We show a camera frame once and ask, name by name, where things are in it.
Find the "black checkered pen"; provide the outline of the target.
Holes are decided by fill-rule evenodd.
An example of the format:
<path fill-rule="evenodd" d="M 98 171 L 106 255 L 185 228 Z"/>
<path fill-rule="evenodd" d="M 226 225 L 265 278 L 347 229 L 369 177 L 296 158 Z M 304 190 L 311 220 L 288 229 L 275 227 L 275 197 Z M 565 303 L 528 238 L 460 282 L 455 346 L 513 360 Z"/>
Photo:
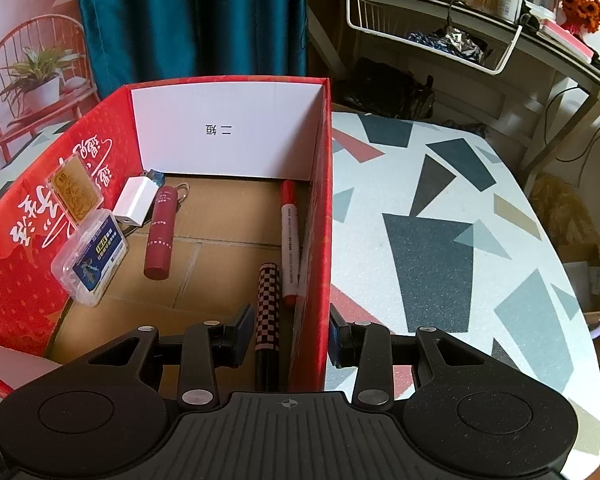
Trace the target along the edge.
<path fill-rule="evenodd" d="M 275 392 L 279 389 L 279 306 L 282 288 L 275 263 L 260 266 L 257 294 L 256 376 L 257 392 Z"/>

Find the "dark red tube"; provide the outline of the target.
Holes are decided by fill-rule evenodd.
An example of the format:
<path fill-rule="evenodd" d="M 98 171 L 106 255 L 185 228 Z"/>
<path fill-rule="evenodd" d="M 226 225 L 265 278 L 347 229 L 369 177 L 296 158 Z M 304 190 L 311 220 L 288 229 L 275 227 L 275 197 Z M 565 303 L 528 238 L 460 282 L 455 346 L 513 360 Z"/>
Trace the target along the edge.
<path fill-rule="evenodd" d="M 178 192 L 170 185 L 158 189 L 149 227 L 144 275 L 154 281 L 169 277 Z"/>

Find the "clear plastic toothpick box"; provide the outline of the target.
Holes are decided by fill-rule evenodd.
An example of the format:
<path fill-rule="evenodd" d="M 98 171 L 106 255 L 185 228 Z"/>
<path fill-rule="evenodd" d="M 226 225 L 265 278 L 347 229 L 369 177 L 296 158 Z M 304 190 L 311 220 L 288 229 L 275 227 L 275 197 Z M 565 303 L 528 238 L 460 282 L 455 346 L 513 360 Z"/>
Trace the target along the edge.
<path fill-rule="evenodd" d="M 68 238 L 50 268 L 74 302 L 95 307 L 128 250 L 129 244 L 112 212 L 97 209 Z"/>

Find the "red white marker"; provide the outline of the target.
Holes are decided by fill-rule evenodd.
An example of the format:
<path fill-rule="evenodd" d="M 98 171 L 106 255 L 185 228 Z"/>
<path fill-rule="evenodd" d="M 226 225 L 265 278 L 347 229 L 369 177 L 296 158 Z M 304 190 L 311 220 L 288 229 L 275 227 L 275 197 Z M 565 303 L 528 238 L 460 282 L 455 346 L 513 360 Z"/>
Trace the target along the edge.
<path fill-rule="evenodd" d="M 300 244 L 298 208 L 294 181 L 282 183 L 282 292 L 284 304 L 292 308 L 296 304 L 299 287 Z"/>

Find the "red cardboard box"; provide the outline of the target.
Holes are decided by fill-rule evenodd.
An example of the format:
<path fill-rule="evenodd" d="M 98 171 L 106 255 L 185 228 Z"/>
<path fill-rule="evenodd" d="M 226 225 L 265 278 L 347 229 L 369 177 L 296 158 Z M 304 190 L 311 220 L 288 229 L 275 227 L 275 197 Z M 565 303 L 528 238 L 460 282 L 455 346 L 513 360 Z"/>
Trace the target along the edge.
<path fill-rule="evenodd" d="M 283 203 L 296 190 L 300 288 L 280 338 L 294 391 L 324 386 L 332 266 L 332 107 L 325 78 L 219 76 L 129 84 L 35 156 L 0 197 L 0 396 L 140 325 L 181 333 L 256 298 L 261 264 L 283 260 Z M 170 272 L 146 278 L 148 229 L 102 299 L 74 301 L 52 263 L 74 227 L 48 188 L 82 162 L 111 209 L 130 179 L 184 188 Z"/>

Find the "metal keys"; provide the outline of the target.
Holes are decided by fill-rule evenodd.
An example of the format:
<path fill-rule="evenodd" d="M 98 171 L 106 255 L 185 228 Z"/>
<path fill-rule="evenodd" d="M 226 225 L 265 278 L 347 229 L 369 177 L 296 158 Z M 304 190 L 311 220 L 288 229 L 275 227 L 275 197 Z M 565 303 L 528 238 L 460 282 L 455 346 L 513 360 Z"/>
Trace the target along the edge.
<path fill-rule="evenodd" d="M 186 198 L 189 194 L 190 186 L 187 182 L 182 182 L 182 183 L 178 184 L 174 188 L 174 190 L 176 193 L 176 201 L 178 202 L 178 204 L 176 205 L 176 208 L 180 209 L 182 206 L 182 203 L 184 203 L 186 201 Z"/>

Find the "white charger plug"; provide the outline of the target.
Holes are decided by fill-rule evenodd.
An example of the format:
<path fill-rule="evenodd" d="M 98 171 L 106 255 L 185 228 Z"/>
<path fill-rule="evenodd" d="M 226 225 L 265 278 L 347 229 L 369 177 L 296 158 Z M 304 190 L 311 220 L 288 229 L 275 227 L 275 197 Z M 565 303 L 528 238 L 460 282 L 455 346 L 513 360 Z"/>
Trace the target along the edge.
<path fill-rule="evenodd" d="M 130 177 L 114 205 L 112 214 L 130 226 L 143 225 L 158 192 L 158 184 L 145 176 Z"/>

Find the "gold card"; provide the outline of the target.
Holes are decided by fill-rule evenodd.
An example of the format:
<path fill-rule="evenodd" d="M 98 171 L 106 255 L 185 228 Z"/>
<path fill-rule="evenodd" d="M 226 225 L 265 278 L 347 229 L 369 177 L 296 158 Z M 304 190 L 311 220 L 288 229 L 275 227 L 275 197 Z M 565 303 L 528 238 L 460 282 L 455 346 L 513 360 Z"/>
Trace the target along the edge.
<path fill-rule="evenodd" d="M 46 183 L 75 228 L 104 202 L 102 192 L 79 154 L 63 159 Z"/>

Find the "printed living room backdrop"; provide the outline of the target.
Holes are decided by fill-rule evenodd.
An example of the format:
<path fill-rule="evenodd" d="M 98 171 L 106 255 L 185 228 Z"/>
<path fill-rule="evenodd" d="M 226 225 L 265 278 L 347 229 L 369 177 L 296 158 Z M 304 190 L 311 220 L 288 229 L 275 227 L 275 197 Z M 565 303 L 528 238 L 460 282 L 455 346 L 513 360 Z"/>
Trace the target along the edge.
<path fill-rule="evenodd" d="M 78 0 L 0 0 L 0 169 L 98 101 Z"/>

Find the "geometric patterned tablecloth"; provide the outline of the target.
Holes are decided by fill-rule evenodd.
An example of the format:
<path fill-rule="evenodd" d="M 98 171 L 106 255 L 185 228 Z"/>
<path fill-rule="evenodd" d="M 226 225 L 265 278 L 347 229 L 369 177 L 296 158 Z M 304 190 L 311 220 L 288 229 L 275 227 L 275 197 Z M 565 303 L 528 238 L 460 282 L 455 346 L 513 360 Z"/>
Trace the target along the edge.
<path fill-rule="evenodd" d="M 348 321 L 436 326 L 563 394 L 579 422 L 562 471 L 600 466 L 600 369 L 558 253 L 483 138 L 332 114 L 332 288 Z"/>

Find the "teal blue curtain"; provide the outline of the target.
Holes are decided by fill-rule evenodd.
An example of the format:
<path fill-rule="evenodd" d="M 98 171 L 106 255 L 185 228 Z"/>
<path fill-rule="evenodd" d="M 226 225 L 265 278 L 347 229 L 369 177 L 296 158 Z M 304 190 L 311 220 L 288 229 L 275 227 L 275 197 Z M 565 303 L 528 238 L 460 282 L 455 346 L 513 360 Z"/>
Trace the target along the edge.
<path fill-rule="evenodd" d="M 136 82 L 306 72 L 306 0 L 78 1 L 103 98 Z"/>

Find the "pink book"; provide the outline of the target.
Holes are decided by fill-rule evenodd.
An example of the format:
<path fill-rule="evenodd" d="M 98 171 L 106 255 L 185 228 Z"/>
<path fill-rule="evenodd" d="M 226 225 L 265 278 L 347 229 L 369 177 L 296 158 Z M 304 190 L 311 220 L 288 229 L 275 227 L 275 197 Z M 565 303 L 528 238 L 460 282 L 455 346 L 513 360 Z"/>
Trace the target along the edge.
<path fill-rule="evenodd" d="M 592 62 L 593 50 L 554 21 L 543 18 L 540 21 L 539 34 L 557 42 L 579 60 L 585 63 Z"/>

